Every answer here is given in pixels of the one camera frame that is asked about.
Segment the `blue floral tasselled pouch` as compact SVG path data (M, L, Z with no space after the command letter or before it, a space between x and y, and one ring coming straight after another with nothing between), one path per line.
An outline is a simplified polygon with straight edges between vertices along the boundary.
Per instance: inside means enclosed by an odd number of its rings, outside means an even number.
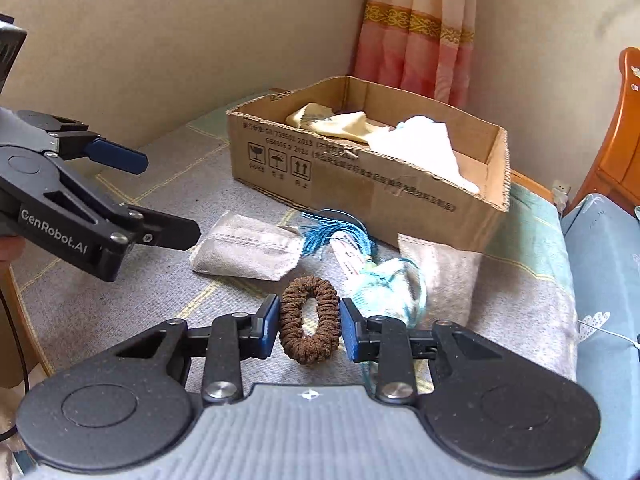
M302 217L302 255L320 257L331 248L347 278L346 296L362 314L389 315L410 328L424 321L428 292L416 263L405 257L378 260L378 245L367 227L346 211L326 208Z

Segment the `grey sachet pouch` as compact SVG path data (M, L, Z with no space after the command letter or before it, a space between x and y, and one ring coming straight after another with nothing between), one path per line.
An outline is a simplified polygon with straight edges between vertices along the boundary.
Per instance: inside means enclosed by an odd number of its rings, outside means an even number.
M398 248L402 258L418 267L413 283L422 285L426 292L416 327L428 330L437 320L465 325L471 315L482 255L404 234L398 235Z
M277 282L302 256L304 238L282 228L226 211L189 257L197 274Z

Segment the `white cloth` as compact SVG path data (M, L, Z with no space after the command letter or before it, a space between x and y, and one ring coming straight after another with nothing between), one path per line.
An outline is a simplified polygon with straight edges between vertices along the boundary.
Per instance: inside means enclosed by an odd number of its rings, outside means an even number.
M414 116L395 128L377 128L366 135L367 144L378 154L397 158L458 188L478 194L480 188L460 174L447 126L426 116Z

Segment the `yellow printed cloth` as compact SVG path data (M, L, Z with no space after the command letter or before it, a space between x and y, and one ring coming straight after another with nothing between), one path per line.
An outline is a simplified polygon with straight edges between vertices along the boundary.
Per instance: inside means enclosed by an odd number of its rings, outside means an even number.
M365 112L335 114L327 106L309 103L285 119L288 126L312 131L328 138L367 144L373 133L390 131L389 126L371 122Z

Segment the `open cardboard box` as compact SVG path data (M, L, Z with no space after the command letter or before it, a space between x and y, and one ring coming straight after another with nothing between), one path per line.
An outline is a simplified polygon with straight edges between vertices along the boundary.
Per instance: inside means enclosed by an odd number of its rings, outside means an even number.
M414 116L446 125L460 174L475 193L445 177L366 146L286 123L309 103L363 112L382 126ZM232 174L300 209L339 209L387 244L400 234L481 252L510 209L506 130L449 104L351 76L262 96L228 110Z

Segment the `wooden bed headboard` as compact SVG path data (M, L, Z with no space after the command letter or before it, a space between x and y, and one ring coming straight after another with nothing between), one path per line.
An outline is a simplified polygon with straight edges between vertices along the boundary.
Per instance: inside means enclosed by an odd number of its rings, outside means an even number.
M622 85L608 132L568 210L600 193L630 214L639 205L639 58L636 47L620 52Z

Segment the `pink orange curtain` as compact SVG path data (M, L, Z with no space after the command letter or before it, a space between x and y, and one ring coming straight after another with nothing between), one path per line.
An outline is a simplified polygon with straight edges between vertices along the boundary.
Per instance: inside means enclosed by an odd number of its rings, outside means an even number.
M477 0L367 0L352 74L464 107Z

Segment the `white wall socket plug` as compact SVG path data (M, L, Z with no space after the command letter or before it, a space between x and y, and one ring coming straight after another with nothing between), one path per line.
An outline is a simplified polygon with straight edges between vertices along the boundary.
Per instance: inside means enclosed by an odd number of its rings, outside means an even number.
M570 195L570 186L560 180L554 180L552 184L552 197L553 203L556 206L564 208L568 203L568 196Z

